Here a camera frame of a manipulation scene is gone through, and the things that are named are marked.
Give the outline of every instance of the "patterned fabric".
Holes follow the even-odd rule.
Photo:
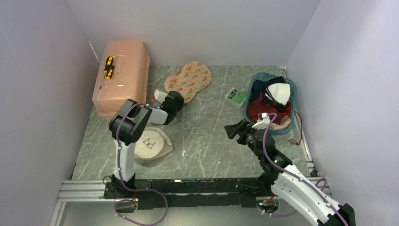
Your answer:
[[[191,61],[169,76],[164,86],[167,93],[177,91],[184,97],[184,103],[188,103],[211,81],[212,74],[209,68],[200,62]]]

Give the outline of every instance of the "laundry basket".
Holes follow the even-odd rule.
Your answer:
[[[256,80],[268,81],[268,80],[274,79],[274,78],[277,78],[277,76],[273,75],[273,74],[270,74],[270,73],[264,73],[264,72],[257,73],[256,75],[254,75],[252,77],[251,84],[250,84],[249,89],[248,89],[247,97],[251,96],[252,85],[254,84],[254,82]],[[284,78],[284,80],[289,84],[289,86],[291,88],[291,98],[290,98],[289,102],[291,104],[291,109],[295,110],[295,105],[296,105],[296,85],[291,80],[289,80],[287,78]],[[249,98],[247,98],[245,100],[245,104],[244,104],[244,110],[243,110],[244,119],[246,121],[248,121],[248,122],[255,123],[256,121],[251,121],[248,118],[248,116],[247,116],[247,108],[248,108],[248,106],[249,106]],[[279,134],[288,133],[292,129],[292,127],[294,126],[294,116],[295,116],[295,112],[290,111],[289,112],[289,118],[291,119],[290,124],[285,129],[282,129],[282,130],[270,129],[269,133],[273,134],[273,135],[279,135]]]

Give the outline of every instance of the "yellow and black screwdriver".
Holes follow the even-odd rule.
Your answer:
[[[103,78],[103,81],[101,82],[100,89],[101,89],[101,87],[103,86],[104,79],[105,79],[105,78],[106,78],[106,79],[110,79],[110,78],[112,77],[113,70],[114,70],[114,68],[115,68],[115,66],[113,66],[112,63],[113,63],[113,57],[112,57],[112,56],[109,56],[109,57],[107,58],[107,60],[105,61],[104,78]]]

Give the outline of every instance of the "navy cloth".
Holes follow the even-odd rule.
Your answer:
[[[260,97],[262,92],[265,92],[266,89],[275,83],[287,83],[282,76],[276,77],[274,79],[270,79],[269,81],[261,81],[256,80],[252,84],[251,96],[249,97],[249,101],[252,102]]]

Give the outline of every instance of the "green label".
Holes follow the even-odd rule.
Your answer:
[[[245,100],[245,98],[247,98],[247,96],[240,91],[233,89],[228,98],[240,105]]]

